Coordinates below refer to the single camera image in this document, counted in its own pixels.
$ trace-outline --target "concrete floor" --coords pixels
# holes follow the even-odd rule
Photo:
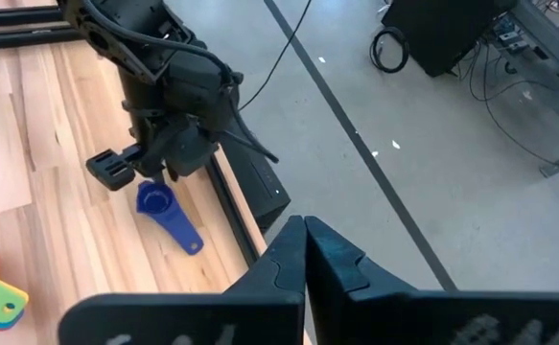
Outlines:
[[[274,1],[294,27],[306,0]],[[412,60],[395,75],[377,71],[367,52],[381,4],[314,0],[297,37],[458,288],[559,290],[559,182],[550,185],[541,162],[499,132],[466,82],[431,79]],[[287,40],[264,1],[175,1],[174,9],[245,73],[244,100]],[[490,94],[511,81],[500,72]],[[492,109],[521,142],[558,158],[559,118],[529,90],[513,88]],[[315,215],[417,288],[441,288],[292,48],[244,116],[280,157],[274,169],[292,198],[268,240],[288,215]]]

